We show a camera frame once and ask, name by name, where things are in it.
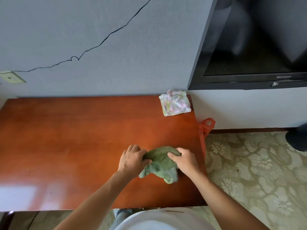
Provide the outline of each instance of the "white shirt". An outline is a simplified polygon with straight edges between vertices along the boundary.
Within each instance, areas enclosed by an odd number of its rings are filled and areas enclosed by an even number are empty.
[[[176,207],[135,213],[115,228],[115,230],[124,229],[214,230],[214,227],[196,211],[184,207]]]

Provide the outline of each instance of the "left hand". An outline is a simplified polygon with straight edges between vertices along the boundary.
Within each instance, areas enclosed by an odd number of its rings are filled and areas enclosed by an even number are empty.
[[[131,179],[137,177],[152,162],[150,159],[142,160],[145,153],[147,151],[140,149],[140,146],[130,145],[119,160],[118,171],[124,171]]]

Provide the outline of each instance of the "patterned carpet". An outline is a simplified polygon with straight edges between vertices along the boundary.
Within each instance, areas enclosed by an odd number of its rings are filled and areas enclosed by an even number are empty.
[[[307,229],[307,152],[287,144],[285,132],[211,134],[206,146],[210,178],[266,226]],[[220,229],[209,207],[191,208]],[[69,213],[40,212],[30,229],[53,229]],[[31,221],[18,214],[24,221],[14,218],[10,230],[26,229]],[[110,211],[100,229],[109,229],[113,221]]]

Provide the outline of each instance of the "hand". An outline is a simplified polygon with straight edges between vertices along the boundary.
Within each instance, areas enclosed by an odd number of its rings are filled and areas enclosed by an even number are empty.
[[[138,145],[130,145],[125,150],[119,160],[118,170],[123,171],[129,178],[137,177],[146,165],[152,163],[152,160],[142,161],[143,156],[147,153],[145,149],[140,149]]]
[[[169,152],[167,156],[177,163],[179,169],[188,177],[194,171],[198,171],[198,164],[193,153],[190,150],[184,148],[177,148],[181,153],[181,156],[176,156],[175,154]]]

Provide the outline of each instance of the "forearm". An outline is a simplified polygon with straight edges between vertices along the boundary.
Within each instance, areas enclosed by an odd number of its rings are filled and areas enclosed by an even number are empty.
[[[211,208],[221,229],[268,229],[248,210],[211,182],[202,172],[193,171],[189,177]]]
[[[116,172],[102,187],[88,197],[55,230],[96,230],[101,225],[111,205],[131,181],[123,172]]]

